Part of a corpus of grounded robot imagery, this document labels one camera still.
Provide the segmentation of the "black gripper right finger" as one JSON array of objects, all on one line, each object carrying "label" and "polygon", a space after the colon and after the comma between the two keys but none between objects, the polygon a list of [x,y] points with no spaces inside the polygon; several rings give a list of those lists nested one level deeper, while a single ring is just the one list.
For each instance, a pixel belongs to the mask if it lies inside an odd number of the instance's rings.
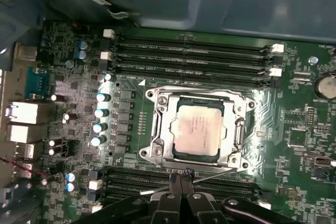
[{"label": "black gripper right finger", "polygon": [[182,175],[182,192],[187,205],[198,223],[298,223],[248,199],[236,196],[225,198],[220,204],[204,193],[195,193],[194,171],[187,168]]}]

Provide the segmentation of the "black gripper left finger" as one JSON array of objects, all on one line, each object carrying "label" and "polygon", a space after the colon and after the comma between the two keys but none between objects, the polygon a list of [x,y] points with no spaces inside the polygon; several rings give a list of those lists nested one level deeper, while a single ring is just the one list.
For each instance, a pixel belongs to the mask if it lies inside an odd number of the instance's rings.
[{"label": "black gripper left finger", "polygon": [[178,174],[169,178],[169,191],[157,192],[158,200],[129,197],[103,207],[91,215],[92,223],[179,223],[182,180]]}]

